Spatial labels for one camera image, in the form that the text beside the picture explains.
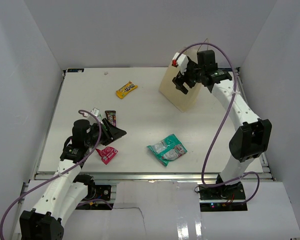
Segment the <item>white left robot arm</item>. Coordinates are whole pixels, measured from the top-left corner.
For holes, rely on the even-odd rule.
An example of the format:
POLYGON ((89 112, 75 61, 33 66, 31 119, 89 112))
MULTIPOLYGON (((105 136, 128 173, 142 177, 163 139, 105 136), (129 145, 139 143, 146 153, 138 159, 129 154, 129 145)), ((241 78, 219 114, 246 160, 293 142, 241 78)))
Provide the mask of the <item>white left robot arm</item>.
POLYGON ((19 217, 23 240, 61 240, 70 215, 79 203, 95 196, 91 176, 81 174, 88 156, 98 145, 107 146, 126 135, 107 119, 90 124, 87 119, 73 123, 72 135, 64 143, 57 170, 31 210, 19 217))

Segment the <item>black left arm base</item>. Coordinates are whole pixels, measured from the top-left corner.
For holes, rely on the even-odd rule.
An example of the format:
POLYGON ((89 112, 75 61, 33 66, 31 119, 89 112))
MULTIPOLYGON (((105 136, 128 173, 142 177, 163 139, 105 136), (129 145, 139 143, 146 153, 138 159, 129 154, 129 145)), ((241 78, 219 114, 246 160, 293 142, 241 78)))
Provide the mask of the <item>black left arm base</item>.
POLYGON ((111 199, 111 185, 96 184, 94 177, 88 174, 79 174, 73 182, 83 183, 88 190, 87 196, 82 201, 89 202, 77 207, 77 210, 111 210, 103 201, 92 202, 93 199, 101 199, 108 203, 111 199))

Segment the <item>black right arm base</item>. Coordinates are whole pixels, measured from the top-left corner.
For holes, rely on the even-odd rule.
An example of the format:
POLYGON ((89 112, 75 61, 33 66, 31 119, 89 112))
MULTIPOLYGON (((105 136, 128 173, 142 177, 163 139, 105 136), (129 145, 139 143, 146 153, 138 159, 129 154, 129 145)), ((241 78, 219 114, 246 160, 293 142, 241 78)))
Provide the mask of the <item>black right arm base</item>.
POLYGON ((246 194, 242 183, 234 186, 205 188, 198 185, 194 192, 199 194, 201 212, 242 212, 247 211, 246 194))

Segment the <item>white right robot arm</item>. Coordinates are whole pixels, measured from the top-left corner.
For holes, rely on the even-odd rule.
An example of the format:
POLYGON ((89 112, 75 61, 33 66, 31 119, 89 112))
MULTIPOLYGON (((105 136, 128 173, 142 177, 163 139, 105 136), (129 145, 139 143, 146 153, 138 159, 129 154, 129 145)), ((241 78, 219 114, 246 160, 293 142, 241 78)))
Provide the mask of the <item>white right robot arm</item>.
POLYGON ((226 200, 234 193, 248 166, 268 149, 272 124, 254 113, 237 91, 234 75, 218 67, 213 50, 199 51, 197 61, 176 53, 172 66, 179 69, 173 83, 183 94, 188 88, 202 84, 221 103, 233 123, 235 133, 229 141, 230 158, 218 174, 216 195, 226 200))

